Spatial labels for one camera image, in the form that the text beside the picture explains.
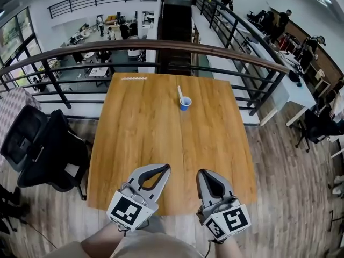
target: blue cup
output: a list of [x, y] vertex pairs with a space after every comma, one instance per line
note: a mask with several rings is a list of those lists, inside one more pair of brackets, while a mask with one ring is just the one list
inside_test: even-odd
[[190, 97], [183, 97], [183, 102], [182, 102], [182, 99], [180, 99], [179, 102], [180, 102], [180, 105], [181, 105], [180, 109], [182, 111], [186, 111], [190, 107], [190, 105], [192, 103], [192, 100], [191, 100]]

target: wooden handrail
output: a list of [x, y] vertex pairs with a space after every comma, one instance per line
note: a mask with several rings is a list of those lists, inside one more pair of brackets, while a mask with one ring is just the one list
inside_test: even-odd
[[199, 45], [199, 44], [192, 44], [188, 42], [180, 42], [180, 41], [170, 41], [170, 40], [113, 40], [113, 41], [97, 41], [97, 42], [90, 42], [84, 43], [80, 45], [73, 45], [68, 47], [62, 47], [58, 49], [53, 49], [48, 52], [44, 52], [23, 61], [19, 61], [16, 64], [6, 67], [5, 69], [0, 70], [0, 77], [4, 74], [13, 71], [15, 69], [21, 68], [23, 66], [31, 65], [36, 62], [55, 58], [57, 56], [64, 56], [73, 53], [87, 53], [87, 52], [95, 52], [101, 50], [123, 50], [123, 49], [152, 49], [152, 50], [160, 50], [160, 49], [168, 49], [168, 50], [175, 50], [175, 51], [187, 51], [192, 53], [198, 54], [205, 54], [205, 55], [212, 55], [217, 56], [220, 58], [238, 60], [244, 63], [253, 64], [256, 66], [260, 66], [263, 68], [267, 68], [270, 70], [275, 70], [280, 73], [287, 73], [289, 69], [284, 65], [276, 64], [271, 61], [267, 61], [256, 56], [239, 53], [233, 50], [213, 47], [209, 45]]

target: stairwell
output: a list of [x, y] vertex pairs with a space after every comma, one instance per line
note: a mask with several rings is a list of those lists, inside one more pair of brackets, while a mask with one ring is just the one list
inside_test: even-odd
[[[162, 18], [161, 39], [191, 42], [192, 32], [191, 2], [184, 0], [165, 0]], [[190, 75], [190, 70], [174, 69], [168, 63], [191, 65], [191, 53], [161, 51], [159, 62], [161, 71], [168, 74]]]

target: black office chair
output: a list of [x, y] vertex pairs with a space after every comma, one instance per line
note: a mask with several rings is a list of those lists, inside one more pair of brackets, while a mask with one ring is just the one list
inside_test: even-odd
[[86, 143], [68, 127], [61, 110], [52, 112], [49, 121], [32, 106], [22, 109], [11, 126], [0, 150], [12, 168], [20, 172], [19, 187], [50, 184], [60, 192], [77, 187], [89, 168]]
[[327, 136], [344, 134], [344, 127], [337, 125], [337, 123], [329, 117], [330, 111], [331, 108], [326, 107], [321, 114], [317, 116], [314, 112], [307, 110], [305, 112], [304, 123], [299, 120], [297, 122], [299, 126], [294, 124], [290, 125], [290, 128], [295, 128], [301, 132], [301, 137], [295, 145], [296, 148], [298, 148], [301, 141], [305, 139], [307, 145], [306, 152], [308, 153], [310, 151], [309, 140], [317, 144]]

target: forearm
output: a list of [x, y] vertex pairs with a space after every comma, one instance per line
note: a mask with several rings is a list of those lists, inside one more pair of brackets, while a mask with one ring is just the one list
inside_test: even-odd
[[109, 258], [123, 238], [117, 225], [107, 224], [91, 237], [81, 242], [81, 247], [90, 258]]
[[308, 51], [311, 53], [312, 57], [314, 57], [314, 53], [311, 47], [308, 47]]
[[215, 244], [217, 258], [243, 258], [237, 241], [233, 236], [227, 238], [222, 244]]

